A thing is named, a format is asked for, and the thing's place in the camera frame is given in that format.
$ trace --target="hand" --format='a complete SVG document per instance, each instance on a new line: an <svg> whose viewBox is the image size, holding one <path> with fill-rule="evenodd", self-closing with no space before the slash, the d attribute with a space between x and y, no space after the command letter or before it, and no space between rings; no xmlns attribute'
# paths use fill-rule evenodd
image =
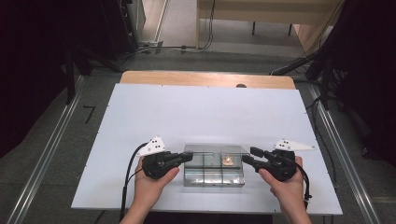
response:
<svg viewBox="0 0 396 224"><path fill-rule="evenodd" d="M140 158L135 172L142 169L142 160ZM163 188L175 178L178 171L177 167L173 168L158 180L147 177L143 171L138 172L134 177L134 200L121 223L143 223L149 210L160 199Z"/></svg>
<svg viewBox="0 0 396 224"><path fill-rule="evenodd" d="M296 157L295 161L303 166L303 159ZM271 186L271 192L277 197L282 213L289 223L311 223L304 205L304 179L300 170L285 182L276 180L268 171L260 169L262 179Z"/></svg>

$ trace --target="clear plastic container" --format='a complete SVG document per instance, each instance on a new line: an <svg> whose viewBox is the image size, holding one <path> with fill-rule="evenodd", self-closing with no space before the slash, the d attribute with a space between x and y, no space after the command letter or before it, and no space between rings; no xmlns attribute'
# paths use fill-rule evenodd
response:
<svg viewBox="0 0 396 224"><path fill-rule="evenodd" d="M245 185L240 146L186 145L192 161L184 163L185 187L243 187Z"/></svg>

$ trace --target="person's left hand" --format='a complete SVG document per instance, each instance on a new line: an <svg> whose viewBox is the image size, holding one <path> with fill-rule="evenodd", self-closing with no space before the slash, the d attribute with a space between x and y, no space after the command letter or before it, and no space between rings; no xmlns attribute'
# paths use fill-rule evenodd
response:
<svg viewBox="0 0 396 224"><path fill-rule="evenodd" d="M136 166L135 172L142 168L142 158ZM143 171L134 178L134 201L139 206L145 206L148 210L154 206L163 192L163 188L177 175L179 169L173 168L162 178L155 180L146 176Z"/></svg>

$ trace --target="glass box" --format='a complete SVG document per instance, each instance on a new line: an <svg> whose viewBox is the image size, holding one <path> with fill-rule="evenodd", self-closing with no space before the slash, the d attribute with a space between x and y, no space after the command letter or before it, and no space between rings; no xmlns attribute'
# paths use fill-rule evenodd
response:
<svg viewBox="0 0 396 224"><path fill-rule="evenodd" d="M245 185L240 146L186 145L192 161L184 163L185 187L243 187Z"/></svg>

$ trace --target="black handheld controller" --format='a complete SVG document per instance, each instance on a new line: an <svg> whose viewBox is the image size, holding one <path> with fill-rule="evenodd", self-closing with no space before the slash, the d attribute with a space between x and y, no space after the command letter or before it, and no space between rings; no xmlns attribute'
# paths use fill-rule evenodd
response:
<svg viewBox="0 0 396 224"><path fill-rule="evenodd" d="M279 181L286 181L296 173L296 165L293 162L295 155L293 151L275 149L272 152L264 151L256 147L250 148L250 153L257 157L264 157L268 161L256 161L249 155L243 155L242 161L251 165L256 173L265 169Z"/></svg>
<svg viewBox="0 0 396 224"><path fill-rule="evenodd" d="M143 171L146 176L152 179L160 179L172 168L178 167L181 163L192 160L192 152L171 153L163 151L151 154L143 158Z"/></svg>

